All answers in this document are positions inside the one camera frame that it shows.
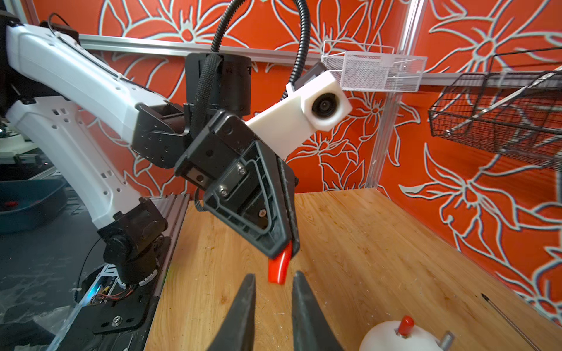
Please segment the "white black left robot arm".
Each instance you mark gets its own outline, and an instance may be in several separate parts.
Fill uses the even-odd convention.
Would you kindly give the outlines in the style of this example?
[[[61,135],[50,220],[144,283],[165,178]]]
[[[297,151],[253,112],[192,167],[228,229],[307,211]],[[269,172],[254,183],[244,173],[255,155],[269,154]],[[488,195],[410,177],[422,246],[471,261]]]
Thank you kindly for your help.
[[[296,250],[285,158],[310,136],[297,86],[308,1],[36,1],[41,25],[1,13],[1,116],[43,150],[83,200],[105,262],[127,289],[157,275],[168,223],[152,169],[209,197],[269,257]]]

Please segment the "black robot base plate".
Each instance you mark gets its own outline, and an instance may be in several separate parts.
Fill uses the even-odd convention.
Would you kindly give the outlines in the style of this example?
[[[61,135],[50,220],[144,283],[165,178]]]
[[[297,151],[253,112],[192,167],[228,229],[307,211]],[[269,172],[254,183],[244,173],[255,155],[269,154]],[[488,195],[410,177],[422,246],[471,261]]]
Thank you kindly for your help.
[[[155,278],[121,301],[95,302],[95,293],[105,287],[110,288],[111,295],[121,290],[115,267],[106,265],[65,320],[49,350],[145,349],[190,197],[171,195],[155,198],[153,202],[168,221],[168,229],[160,237],[157,249],[160,266]]]

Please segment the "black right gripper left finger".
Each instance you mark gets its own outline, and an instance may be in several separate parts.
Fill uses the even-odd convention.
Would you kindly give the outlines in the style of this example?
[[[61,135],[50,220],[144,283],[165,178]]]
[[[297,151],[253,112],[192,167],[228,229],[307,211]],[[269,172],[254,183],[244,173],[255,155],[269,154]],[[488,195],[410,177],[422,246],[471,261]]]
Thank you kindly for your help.
[[[255,342],[256,276],[249,273],[243,279],[219,331],[208,351],[252,351]]]

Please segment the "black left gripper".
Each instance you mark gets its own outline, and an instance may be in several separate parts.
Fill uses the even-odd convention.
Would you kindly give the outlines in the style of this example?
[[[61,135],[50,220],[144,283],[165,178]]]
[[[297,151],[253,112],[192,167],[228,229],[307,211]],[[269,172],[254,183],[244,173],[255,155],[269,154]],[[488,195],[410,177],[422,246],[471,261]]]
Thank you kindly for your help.
[[[291,242],[300,250],[289,165],[242,121],[218,111],[175,164],[175,174],[203,191],[203,207],[274,259]]]

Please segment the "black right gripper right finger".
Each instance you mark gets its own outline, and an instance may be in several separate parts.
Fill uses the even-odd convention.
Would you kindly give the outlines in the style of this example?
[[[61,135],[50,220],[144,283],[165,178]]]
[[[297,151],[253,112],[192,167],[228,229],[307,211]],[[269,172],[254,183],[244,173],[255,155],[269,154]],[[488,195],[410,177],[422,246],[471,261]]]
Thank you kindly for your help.
[[[291,317],[295,351],[343,350],[301,271],[293,281]]]

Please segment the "red screw protection sleeve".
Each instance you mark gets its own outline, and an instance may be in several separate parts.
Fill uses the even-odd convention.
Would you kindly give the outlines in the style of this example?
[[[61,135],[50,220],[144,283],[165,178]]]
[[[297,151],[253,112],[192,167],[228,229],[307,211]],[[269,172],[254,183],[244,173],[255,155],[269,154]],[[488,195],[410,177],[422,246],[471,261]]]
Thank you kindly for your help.
[[[414,328],[414,319],[408,315],[405,315],[396,330],[396,334],[401,336],[402,338],[408,338],[413,333]]]

